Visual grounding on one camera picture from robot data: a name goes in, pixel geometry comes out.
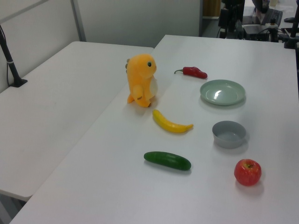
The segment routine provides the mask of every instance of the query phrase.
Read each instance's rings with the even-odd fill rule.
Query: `red chili pepper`
[[[176,73],[177,71],[182,71],[184,75],[188,76],[207,78],[207,74],[196,67],[183,67],[183,69],[176,70],[174,73]]]

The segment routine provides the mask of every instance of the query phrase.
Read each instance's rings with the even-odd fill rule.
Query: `white wall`
[[[86,41],[155,47],[165,34],[199,36],[202,0],[74,0]]]
[[[69,43],[79,40],[71,0],[48,0],[10,18],[1,26],[20,77]],[[6,59],[0,49],[0,92],[6,88]]]

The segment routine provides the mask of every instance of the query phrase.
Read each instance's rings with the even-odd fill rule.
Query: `plush toy arm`
[[[133,98],[141,99],[143,96],[143,87],[141,85],[135,85],[133,87]]]

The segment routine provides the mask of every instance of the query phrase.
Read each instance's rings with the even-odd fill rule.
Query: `plastic fruit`
[[[235,177],[244,186],[255,185],[262,175],[260,164],[251,159],[240,160],[235,166]]]

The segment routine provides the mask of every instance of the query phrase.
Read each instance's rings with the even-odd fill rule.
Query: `black stand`
[[[0,26],[0,45],[1,45],[1,48],[3,50],[3,53],[4,53],[4,56],[6,58],[6,61],[9,65],[9,68],[11,70],[11,73],[13,74],[13,77],[14,77],[14,83],[11,85],[13,87],[20,87],[22,86],[23,84],[25,84],[27,82],[27,80],[25,79],[21,79],[19,74],[18,74],[18,71],[14,65],[14,61],[10,55],[10,52],[8,50],[8,47],[7,47],[7,44],[6,44],[6,38],[5,38],[5,35],[3,33],[3,30],[2,30],[2,27]]]
[[[287,49],[296,49],[297,47],[296,32],[297,32],[298,23],[299,23],[299,8],[297,6],[295,20],[293,22],[290,38],[288,39],[287,42],[285,42],[285,48]]]

